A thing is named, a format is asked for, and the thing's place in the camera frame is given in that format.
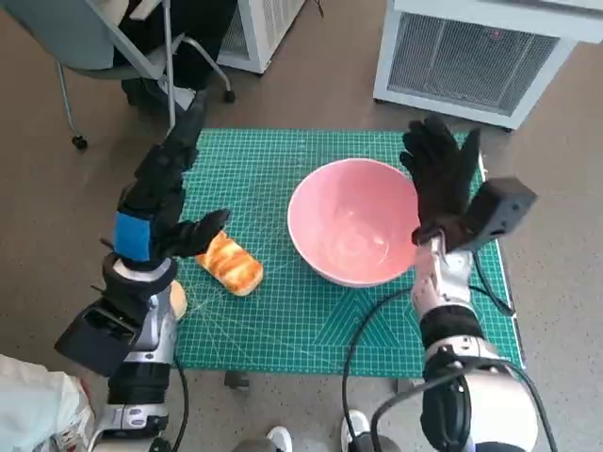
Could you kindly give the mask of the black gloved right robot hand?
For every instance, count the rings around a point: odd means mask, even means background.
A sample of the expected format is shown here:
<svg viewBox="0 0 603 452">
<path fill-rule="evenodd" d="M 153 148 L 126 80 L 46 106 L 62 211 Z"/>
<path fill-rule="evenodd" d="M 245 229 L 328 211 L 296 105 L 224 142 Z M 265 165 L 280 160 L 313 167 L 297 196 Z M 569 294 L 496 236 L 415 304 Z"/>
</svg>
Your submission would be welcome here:
<svg viewBox="0 0 603 452">
<path fill-rule="evenodd" d="M 459 145 L 444 122 L 429 116 L 410 121 L 399 161 L 416 189 L 419 226 L 412 241 L 423 245 L 442 234 L 449 250 L 462 242 L 471 181 L 478 167 L 481 130 L 472 129 Z"/>
</svg>

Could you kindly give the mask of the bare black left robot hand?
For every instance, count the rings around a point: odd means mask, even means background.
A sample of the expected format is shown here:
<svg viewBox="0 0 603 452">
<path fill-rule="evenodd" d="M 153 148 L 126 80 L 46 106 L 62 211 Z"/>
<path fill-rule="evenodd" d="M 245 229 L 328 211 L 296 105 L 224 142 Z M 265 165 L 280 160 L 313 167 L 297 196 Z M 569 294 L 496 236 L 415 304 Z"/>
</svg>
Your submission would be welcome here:
<svg viewBox="0 0 603 452">
<path fill-rule="evenodd" d="M 218 209 L 192 221 L 180 219 L 185 203 L 184 173 L 198 156 L 207 93 L 195 94 L 188 109 L 163 142 L 155 144 L 121 193 L 113 233 L 113 250 L 126 263 L 146 267 L 171 257 L 193 257 L 207 251 L 230 217 Z"/>
</svg>

